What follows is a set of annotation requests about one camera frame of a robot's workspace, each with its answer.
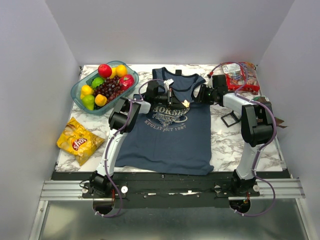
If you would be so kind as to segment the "gold brooch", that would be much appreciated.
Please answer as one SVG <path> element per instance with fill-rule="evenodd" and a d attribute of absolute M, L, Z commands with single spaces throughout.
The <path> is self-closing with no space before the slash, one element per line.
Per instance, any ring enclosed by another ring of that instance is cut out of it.
<path fill-rule="evenodd" d="M 190 102 L 187 101 L 187 100 L 184 100 L 184 101 L 182 102 L 182 104 L 183 104 L 186 108 L 189 108 L 189 107 L 190 107 Z"/>

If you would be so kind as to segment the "blue printed tank top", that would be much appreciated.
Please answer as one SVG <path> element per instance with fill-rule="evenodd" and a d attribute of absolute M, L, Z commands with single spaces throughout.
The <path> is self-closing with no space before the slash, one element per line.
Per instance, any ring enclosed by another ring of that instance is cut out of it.
<path fill-rule="evenodd" d="M 194 96 L 205 79 L 198 74 L 171 73 L 165 67 L 153 69 L 152 78 L 160 85 L 172 79 L 174 95 L 189 107 L 169 109 L 158 104 L 148 114 L 139 114 L 122 143 L 115 166 L 198 176 L 212 172 L 210 106 L 196 103 Z"/>

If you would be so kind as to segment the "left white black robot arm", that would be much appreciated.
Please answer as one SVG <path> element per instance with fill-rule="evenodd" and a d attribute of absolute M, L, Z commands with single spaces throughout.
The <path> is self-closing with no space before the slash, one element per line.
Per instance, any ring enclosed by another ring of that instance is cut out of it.
<path fill-rule="evenodd" d="M 121 146 L 133 130 L 138 115 L 146 115 L 155 105 L 164 105 L 171 110 L 185 110 L 190 107 L 187 100 L 180 101 L 173 91 L 172 79 L 152 79 L 145 82 L 145 93 L 138 90 L 139 98 L 121 97 L 116 103 L 109 117 L 109 135 L 104 153 L 96 170 L 89 177 L 89 185 L 92 191 L 99 197 L 104 198 L 110 194 L 111 189 L 117 189 L 112 180 L 114 167 Z"/>

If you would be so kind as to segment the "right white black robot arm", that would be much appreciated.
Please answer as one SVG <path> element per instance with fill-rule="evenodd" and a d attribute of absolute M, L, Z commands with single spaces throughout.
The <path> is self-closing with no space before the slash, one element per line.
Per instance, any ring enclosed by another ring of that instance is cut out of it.
<path fill-rule="evenodd" d="M 270 102 L 261 103 L 229 91 L 224 75 L 213 76 L 211 87 L 201 84 L 195 101 L 207 105 L 218 104 L 241 115 L 241 136 L 245 144 L 230 183 L 230 191 L 241 196 L 254 187 L 261 154 L 276 136 L 272 105 Z"/>

